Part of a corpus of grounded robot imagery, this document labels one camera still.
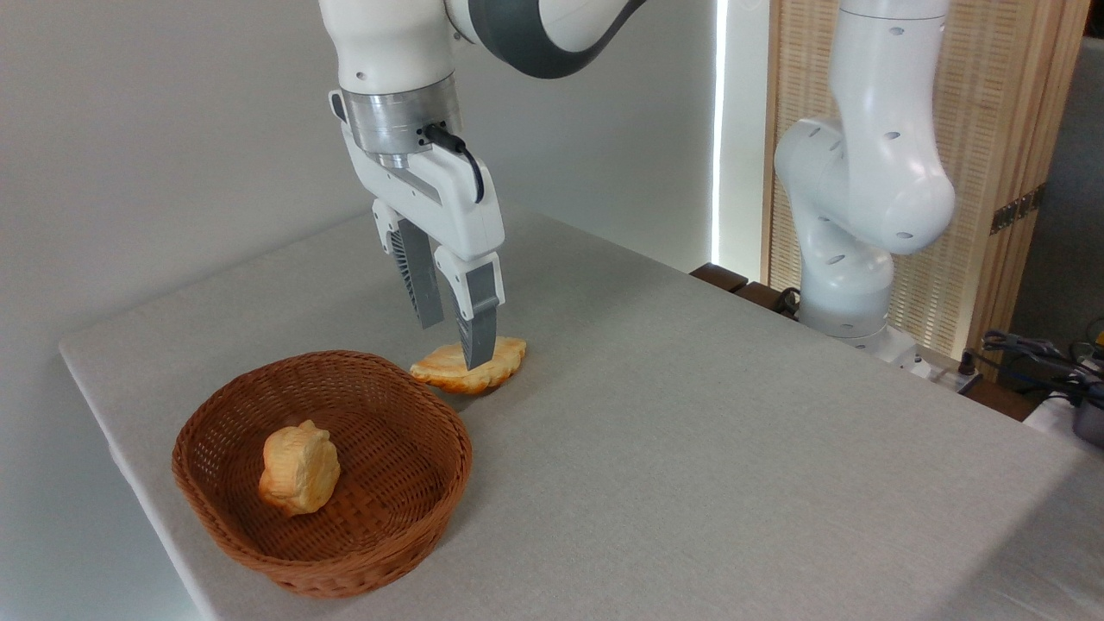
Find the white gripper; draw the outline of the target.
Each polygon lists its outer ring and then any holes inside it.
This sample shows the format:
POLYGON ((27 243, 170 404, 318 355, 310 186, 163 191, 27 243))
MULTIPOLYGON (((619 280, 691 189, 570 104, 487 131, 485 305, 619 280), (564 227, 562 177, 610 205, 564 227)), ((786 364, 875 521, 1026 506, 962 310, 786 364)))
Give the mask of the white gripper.
POLYGON ((369 95, 329 93, 355 177, 378 199, 372 215, 384 252, 397 263, 422 329, 444 322, 429 236, 442 245, 436 266, 452 287, 466 369, 492 360, 497 310, 505 284, 497 248, 505 224, 492 176, 454 145, 429 141, 424 131, 457 139, 461 115, 453 84, 369 95), (476 257, 463 260, 461 257, 476 257))

